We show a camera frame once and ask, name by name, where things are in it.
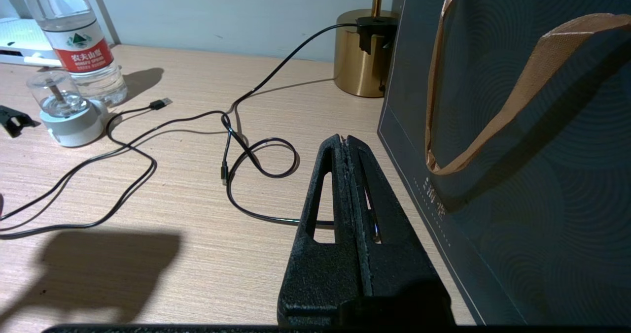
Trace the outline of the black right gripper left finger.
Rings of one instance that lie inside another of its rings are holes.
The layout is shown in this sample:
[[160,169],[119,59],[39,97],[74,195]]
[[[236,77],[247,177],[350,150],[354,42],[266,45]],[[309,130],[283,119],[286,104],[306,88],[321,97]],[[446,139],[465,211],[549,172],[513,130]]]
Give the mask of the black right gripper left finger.
[[[364,294],[357,239],[369,208],[353,159],[357,140],[334,135],[319,147],[277,302],[280,326],[331,326],[340,305]],[[314,239],[324,178],[333,189],[333,243]]]

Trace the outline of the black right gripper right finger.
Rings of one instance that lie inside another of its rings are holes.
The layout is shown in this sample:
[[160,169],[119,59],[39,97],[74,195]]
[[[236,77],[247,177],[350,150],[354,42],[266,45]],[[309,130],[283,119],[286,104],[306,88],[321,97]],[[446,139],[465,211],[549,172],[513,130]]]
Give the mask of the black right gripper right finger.
[[365,142],[349,136],[361,294],[340,307],[344,326],[454,326],[451,297]]

